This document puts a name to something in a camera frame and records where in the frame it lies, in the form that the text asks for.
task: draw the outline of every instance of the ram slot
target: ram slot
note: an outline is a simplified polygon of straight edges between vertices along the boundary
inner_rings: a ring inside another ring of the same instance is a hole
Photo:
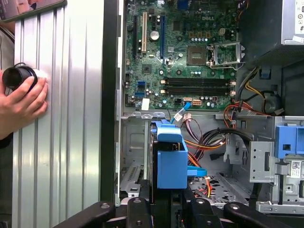
[[[167,84],[170,86],[228,86],[229,80],[209,78],[168,78]]]
[[[228,88],[201,88],[201,87],[168,87],[167,93],[170,95],[199,95],[199,96],[226,96],[229,94]]]

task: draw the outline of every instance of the hand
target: hand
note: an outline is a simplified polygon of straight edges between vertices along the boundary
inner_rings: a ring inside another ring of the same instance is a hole
[[[6,96],[0,76],[0,140],[27,126],[46,112],[46,79],[39,78],[37,84],[27,93],[33,81],[34,77],[27,78],[18,89]]]

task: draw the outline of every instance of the white sticker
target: white sticker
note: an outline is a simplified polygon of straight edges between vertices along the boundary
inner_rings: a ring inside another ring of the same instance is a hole
[[[299,43],[304,43],[304,38],[294,36],[294,37],[293,37],[293,41],[295,41],[295,42],[299,42]]]
[[[142,110],[143,111],[148,111],[150,106],[150,99],[148,98],[143,98],[142,99]]]
[[[174,116],[174,119],[178,122],[182,119],[182,115],[179,114],[179,113],[176,113],[175,116]]]
[[[296,0],[295,1],[295,34],[304,34],[304,1]]]
[[[301,162],[291,161],[290,178],[300,178],[301,177]]]

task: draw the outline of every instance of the ribbed metal panel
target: ribbed metal panel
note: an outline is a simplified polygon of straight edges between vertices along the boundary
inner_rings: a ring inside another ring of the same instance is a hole
[[[104,1],[18,22],[15,62],[49,75],[47,114],[15,133],[13,228],[48,228],[99,200]]]

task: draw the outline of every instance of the motherboard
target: motherboard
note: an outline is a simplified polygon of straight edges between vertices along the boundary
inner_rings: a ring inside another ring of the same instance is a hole
[[[235,0],[128,0],[124,102],[223,110],[240,58]]]

